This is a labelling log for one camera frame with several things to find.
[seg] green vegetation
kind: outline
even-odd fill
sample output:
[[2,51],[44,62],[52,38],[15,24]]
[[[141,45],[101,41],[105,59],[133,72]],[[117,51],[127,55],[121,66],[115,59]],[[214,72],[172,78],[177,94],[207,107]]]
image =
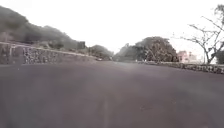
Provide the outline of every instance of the green vegetation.
[[0,41],[20,42],[35,46],[45,44],[44,48],[53,49],[63,47],[64,49],[79,50],[86,48],[83,46],[85,42],[73,40],[66,33],[50,26],[33,25],[24,16],[1,6]]
[[113,53],[100,45],[94,45],[89,48],[89,53],[103,60],[111,60]]
[[168,39],[162,37],[148,37],[133,46],[126,44],[120,52],[114,56],[117,61],[125,60],[147,60],[177,62],[176,50],[168,42]]

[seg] stone wall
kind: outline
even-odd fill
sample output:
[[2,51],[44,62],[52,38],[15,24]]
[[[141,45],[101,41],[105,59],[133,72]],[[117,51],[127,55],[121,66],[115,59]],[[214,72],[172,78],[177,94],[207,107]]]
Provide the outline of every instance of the stone wall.
[[138,64],[146,64],[146,65],[157,65],[157,66],[168,66],[173,68],[181,68],[193,71],[202,71],[202,72],[209,72],[209,73],[216,73],[216,74],[223,74],[224,75],[224,65],[199,65],[199,64],[184,64],[178,62],[153,62],[153,61],[146,61],[146,62],[133,62]]
[[94,61],[95,57],[83,54],[35,48],[0,42],[0,64],[40,64],[77,61]]

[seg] tree branch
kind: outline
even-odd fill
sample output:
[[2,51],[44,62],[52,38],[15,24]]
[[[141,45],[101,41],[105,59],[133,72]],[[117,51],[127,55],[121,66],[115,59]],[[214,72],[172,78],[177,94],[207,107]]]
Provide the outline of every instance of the tree branch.
[[220,27],[219,25],[217,25],[214,21],[212,21],[212,20],[210,20],[210,19],[208,19],[208,18],[206,18],[206,17],[204,17],[204,16],[202,16],[202,18],[208,20],[208,21],[211,22],[213,25],[215,25],[217,28],[219,28],[220,30],[224,31],[224,30],[222,29],[222,27]]
[[223,28],[223,25],[222,25],[221,29],[219,30],[219,32],[217,33],[217,35],[215,37],[215,42],[217,41],[217,39],[218,39],[218,37],[219,37],[219,35],[220,35],[221,31],[222,31],[222,28]]
[[222,37],[221,39],[219,39],[217,42],[221,42],[224,39],[224,37]]
[[189,24],[189,26],[192,27],[192,28],[194,28],[194,29],[196,29],[196,30],[201,31],[202,33],[217,33],[217,31],[208,31],[208,30],[205,30],[205,28],[203,28],[203,29],[202,28],[199,28],[199,27],[197,27],[194,24]]
[[205,50],[205,52],[207,52],[207,50],[206,50],[205,46],[203,45],[203,43],[201,43],[201,41],[199,41],[196,37],[193,37],[191,39],[188,39],[188,38],[185,38],[185,37],[180,37],[180,39],[197,43],[197,44],[199,44]]
[[208,37],[206,42],[208,42],[214,35],[215,35],[215,33],[213,33],[210,37]]
[[208,62],[207,62],[208,64],[216,57],[217,53],[219,53],[223,47],[224,47],[224,42],[222,42],[219,49],[214,54],[212,54],[212,57],[210,59],[208,59]]

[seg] road surface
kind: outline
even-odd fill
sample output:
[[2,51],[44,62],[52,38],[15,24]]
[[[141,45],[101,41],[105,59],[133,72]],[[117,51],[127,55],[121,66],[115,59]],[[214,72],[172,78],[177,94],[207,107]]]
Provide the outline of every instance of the road surface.
[[223,127],[223,75],[115,62],[0,67],[0,128]]

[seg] sky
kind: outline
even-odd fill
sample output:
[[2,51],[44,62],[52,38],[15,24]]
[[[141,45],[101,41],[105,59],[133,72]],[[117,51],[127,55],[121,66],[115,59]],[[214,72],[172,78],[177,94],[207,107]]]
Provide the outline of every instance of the sky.
[[[0,0],[38,26],[50,25],[71,38],[118,52],[126,43],[150,36],[191,34],[188,24],[201,24],[223,0]],[[177,50],[201,55],[191,42],[171,39]]]

